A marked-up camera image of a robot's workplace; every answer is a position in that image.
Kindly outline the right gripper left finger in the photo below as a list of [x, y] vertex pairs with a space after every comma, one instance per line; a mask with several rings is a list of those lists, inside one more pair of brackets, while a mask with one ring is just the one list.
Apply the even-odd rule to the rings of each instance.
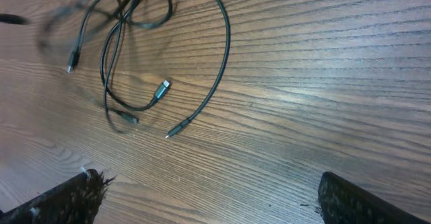
[[1, 212], [1, 224], [92, 224], [113, 180], [95, 169], [84, 169], [28, 202]]

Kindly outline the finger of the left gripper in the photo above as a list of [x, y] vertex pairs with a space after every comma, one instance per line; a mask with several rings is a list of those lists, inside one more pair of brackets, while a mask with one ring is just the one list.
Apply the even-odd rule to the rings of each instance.
[[13, 15], [13, 14], [7, 14], [7, 13], [0, 14], [0, 22], [6, 23], [6, 24], [16, 24], [16, 25], [25, 25], [29, 23], [29, 21], [26, 18], [20, 15]]

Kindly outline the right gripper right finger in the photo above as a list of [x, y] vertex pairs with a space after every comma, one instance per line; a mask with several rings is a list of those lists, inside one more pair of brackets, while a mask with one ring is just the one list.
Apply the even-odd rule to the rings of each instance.
[[325, 223], [428, 224], [333, 172], [323, 173], [318, 202]]

